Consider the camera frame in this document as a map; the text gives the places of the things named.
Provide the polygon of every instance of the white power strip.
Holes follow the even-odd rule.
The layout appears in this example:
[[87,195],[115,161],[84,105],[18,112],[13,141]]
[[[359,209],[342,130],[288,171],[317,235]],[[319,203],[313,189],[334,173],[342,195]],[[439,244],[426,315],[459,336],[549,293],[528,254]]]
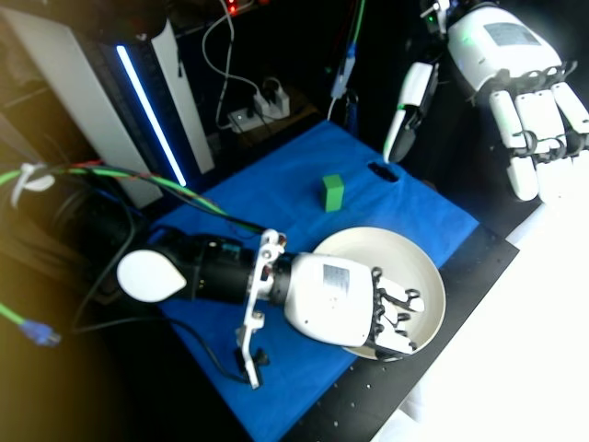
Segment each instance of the white power strip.
[[261,95],[256,94],[254,96],[254,106],[256,111],[251,116],[248,116],[248,108],[229,113],[229,121],[233,132],[241,134],[251,131],[275,120],[287,118],[291,114],[290,98],[281,87],[276,91],[275,103],[270,103]]

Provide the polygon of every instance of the led light strip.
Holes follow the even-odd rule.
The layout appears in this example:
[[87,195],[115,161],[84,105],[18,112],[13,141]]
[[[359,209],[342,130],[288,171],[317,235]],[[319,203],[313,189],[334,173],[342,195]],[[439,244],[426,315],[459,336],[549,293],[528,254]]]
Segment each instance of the led light strip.
[[172,149],[170,148],[169,144],[167,143],[167,139],[166,139],[166,136],[164,135],[164,131],[162,131],[162,128],[159,125],[159,121],[157,120],[156,115],[154,114],[154,110],[151,107],[149,100],[147,99],[144,88],[143,88],[143,86],[141,86],[141,82],[139,81],[139,77],[137,76],[137,73],[135,72],[135,68],[133,67],[133,64],[131,63],[131,58],[129,58],[129,54],[127,53],[127,50],[124,48],[124,46],[117,46],[117,53],[119,54],[119,58],[122,61],[122,65],[124,66],[125,71],[127,72],[127,76],[131,80],[131,84],[133,85],[133,88],[135,89],[135,93],[137,94],[139,101],[141,101],[141,105],[144,108],[145,114],[147,115],[147,119],[149,120],[152,127],[154,128],[154,132],[156,133],[157,140],[159,141],[159,144],[161,144],[162,149],[164,149],[164,153],[166,154],[167,161],[169,161],[169,164],[172,167],[172,170],[174,170],[174,174],[176,175],[176,179],[178,180],[178,183],[182,187],[186,186],[186,180],[184,179],[184,175],[182,175],[182,171],[180,170],[180,167],[178,165],[178,161],[176,161],[176,158],[174,157]]

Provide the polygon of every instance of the green rectangular block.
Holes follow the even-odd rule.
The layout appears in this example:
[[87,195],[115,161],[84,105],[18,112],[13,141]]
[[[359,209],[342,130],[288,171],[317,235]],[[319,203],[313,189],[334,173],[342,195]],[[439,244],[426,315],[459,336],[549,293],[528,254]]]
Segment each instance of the green rectangular block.
[[335,212],[341,209],[343,190],[343,181],[340,175],[323,177],[323,207],[326,212]]

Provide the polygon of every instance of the blue tablecloth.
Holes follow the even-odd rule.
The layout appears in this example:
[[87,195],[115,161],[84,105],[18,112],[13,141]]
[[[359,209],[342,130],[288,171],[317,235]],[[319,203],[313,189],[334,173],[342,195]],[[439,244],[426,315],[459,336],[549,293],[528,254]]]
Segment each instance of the blue tablecloth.
[[[387,167],[399,180],[383,180],[368,168],[372,162],[384,165],[376,152],[339,127],[323,122],[205,196],[233,216],[284,232],[289,251],[310,251],[344,228],[382,227],[411,239],[441,266],[477,222],[396,165]],[[320,197],[321,179],[334,173],[339,173],[345,184],[343,208],[326,214]],[[237,238],[234,227],[189,206],[164,216],[159,224],[189,234],[207,232]],[[258,241],[251,238],[244,243],[256,248]],[[170,318],[192,325],[221,363],[238,373],[233,352],[235,329],[243,320],[242,307],[170,300],[162,303],[161,309]],[[177,332],[251,437],[263,442],[283,436],[355,356],[294,331],[279,308],[261,309],[266,324],[254,336],[252,354],[263,348],[271,364],[261,368],[264,385],[255,391],[222,377],[198,343],[184,330]]]

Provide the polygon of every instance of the round plate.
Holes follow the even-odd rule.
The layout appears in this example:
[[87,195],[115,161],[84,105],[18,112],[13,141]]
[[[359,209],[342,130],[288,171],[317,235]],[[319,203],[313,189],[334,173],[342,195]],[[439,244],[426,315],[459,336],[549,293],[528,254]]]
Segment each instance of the round plate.
[[[411,319],[406,322],[407,333],[417,345],[416,353],[440,330],[445,314],[442,276],[425,252],[408,239],[382,228],[355,227],[325,239],[314,252],[347,258],[370,268],[380,267],[386,278],[406,289],[419,290],[425,311],[411,312]],[[344,348],[355,355],[376,359],[375,350],[367,346]]]

